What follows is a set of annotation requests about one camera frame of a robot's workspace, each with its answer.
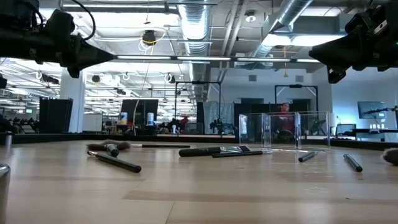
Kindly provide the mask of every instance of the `metal cylinder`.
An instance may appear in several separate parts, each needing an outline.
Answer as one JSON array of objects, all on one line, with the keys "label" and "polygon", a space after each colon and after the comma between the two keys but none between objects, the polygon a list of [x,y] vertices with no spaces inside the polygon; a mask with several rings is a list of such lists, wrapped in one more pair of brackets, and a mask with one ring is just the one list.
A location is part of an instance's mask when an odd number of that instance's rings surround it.
[{"label": "metal cylinder", "polygon": [[5,145],[5,147],[6,147],[7,150],[10,149],[11,146],[12,146],[12,136],[13,135],[14,134],[12,132],[6,131],[6,145]]},{"label": "metal cylinder", "polygon": [[0,224],[6,223],[8,186],[10,183],[10,167],[0,164]]}]

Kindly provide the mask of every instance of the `metal frame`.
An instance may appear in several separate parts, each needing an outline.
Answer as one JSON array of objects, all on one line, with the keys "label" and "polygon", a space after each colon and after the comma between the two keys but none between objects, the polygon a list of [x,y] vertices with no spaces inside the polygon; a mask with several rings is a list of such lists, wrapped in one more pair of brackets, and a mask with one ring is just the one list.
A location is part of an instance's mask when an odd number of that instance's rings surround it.
[{"label": "metal frame", "polygon": [[[281,91],[277,92],[278,87],[283,87],[283,89],[281,89]],[[275,92],[275,104],[276,104],[276,105],[277,105],[277,97],[278,97],[278,95],[279,95],[280,93],[282,93],[283,90],[284,90],[286,87],[289,87],[289,88],[303,88],[303,87],[305,87],[305,88],[307,88],[307,90],[308,90],[309,92],[311,92],[311,93],[315,96],[315,98],[316,98],[316,107],[317,107],[317,111],[319,111],[319,105],[318,105],[318,86],[314,86],[314,85],[276,85],[276,86],[274,87],[274,92]]]},{"label": "metal frame", "polygon": [[203,81],[194,81],[194,82],[175,82],[175,92],[174,92],[174,118],[177,119],[177,92],[178,92],[178,84],[180,83],[189,83],[192,85],[207,85],[207,84],[218,84],[219,92],[218,92],[218,119],[221,119],[221,82],[203,82]]}]

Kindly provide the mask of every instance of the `pillar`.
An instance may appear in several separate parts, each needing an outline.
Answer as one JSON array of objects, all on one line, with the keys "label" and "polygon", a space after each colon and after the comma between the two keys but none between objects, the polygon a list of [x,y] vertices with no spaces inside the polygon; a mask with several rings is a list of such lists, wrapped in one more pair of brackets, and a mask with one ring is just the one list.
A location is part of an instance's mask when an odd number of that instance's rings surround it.
[{"label": "pillar", "polygon": [[73,99],[69,132],[81,133],[85,113],[86,75],[80,72],[79,78],[72,78],[66,68],[62,70],[60,99]]}]

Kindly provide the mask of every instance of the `speaker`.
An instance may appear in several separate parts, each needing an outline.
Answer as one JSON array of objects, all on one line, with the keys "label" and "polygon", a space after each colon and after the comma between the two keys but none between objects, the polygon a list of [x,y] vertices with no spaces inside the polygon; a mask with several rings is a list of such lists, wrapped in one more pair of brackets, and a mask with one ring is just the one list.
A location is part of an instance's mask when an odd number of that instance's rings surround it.
[{"label": "speaker", "polygon": [[7,80],[3,77],[0,77],[0,89],[6,88],[7,86]]}]

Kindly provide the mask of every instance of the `monitor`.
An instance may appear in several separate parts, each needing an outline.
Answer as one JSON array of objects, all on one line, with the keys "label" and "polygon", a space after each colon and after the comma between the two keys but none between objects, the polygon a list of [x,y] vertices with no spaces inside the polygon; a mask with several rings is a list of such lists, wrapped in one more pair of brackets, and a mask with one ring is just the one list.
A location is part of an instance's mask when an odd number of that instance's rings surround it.
[{"label": "monitor", "polygon": [[358,102],[358,112],[360,119],[385,119],[386,112],[373,112],[385,109],[386,105],[381,101],[362,101]]}]

